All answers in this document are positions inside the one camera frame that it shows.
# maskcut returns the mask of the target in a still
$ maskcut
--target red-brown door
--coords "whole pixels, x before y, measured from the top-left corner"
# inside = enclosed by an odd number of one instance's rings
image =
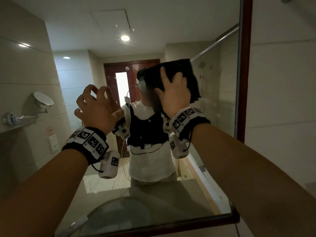
[[[137,86],[136,84],[136,77],[137,72],[144,67],[152,67],[156,64],[159,64],[159,59],[154,60],[144,60],[144,61],[132,61],[132,62],[121,62],[121,63],[105,63],[104,64],[104,71],[106,76],[107,85],[112,89],[113,95],[116,101],[122,106],[125,103],[120,103],[119,101],[119,91],[116,82],[116,73],[119,72],[126,72],[127,74],[127,81],[128,87],[130,89],[130,98],[131,102],[140,101],[140,94],[136,87],[132,88],[133,86]],[[127,151],[126,145],[124,141],[120,137],[116,137],[116,142],[118,145],[118,150],[121,153],[122,147],[122,157],[129,157],[129,152]]]

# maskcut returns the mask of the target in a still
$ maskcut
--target right hand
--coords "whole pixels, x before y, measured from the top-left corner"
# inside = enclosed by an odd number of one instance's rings
[[[161,67],[160,76],[165,91],[155,88],[155,92],[159,96],[163,111],[172,119],[179,110],[190,105],[191,93],[187,88],[187,80],[183,77],[182,72],[177,72],[170,82],[165,68]]]
[[[78,109],[75,116],[82,120],[85,127],[95,127],[109,134],[116,123],[123,118],[124,111],[115,102],[113,93],[108,86],[102,86],[98,90],[94,85],[88,85],[83,94],[77,99]]]

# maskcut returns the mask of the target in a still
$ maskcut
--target ceiling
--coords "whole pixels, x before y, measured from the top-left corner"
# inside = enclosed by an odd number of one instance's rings
[[[163,52],[166,43],[213,40],[239,21],[240,0],[13,0],[46,23],[53,51],[99,57]],[[125,9],[130,41],[91,13]],[[113,15],[110,23],[115,23]]]

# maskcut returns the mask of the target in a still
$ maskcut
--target door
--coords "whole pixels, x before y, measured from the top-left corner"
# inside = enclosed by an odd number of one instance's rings
[[[112,89],[116,101],[122,106],[125,104],[124,97],[129,91],[128,97],[131,102],[140,101],[140,94],[137,86],[137,72],[144,67],[152,67],[160,63],[159,59],[131,61],[120,63],[105,63],[104,71],[107,85]],[[126,144],[120,137],[116,137],[118,151],[122,157],[129,157]]]

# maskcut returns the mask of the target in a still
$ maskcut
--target black vest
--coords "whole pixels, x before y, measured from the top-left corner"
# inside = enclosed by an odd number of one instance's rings
[[[127,144],[144,149],[146,144],[163,144],[169,139],[169,135],[163,131],[163,119],[160,113],[155,113],[147,120],[141,120],[134,115],[130,105],[131,124],[130,137]]]

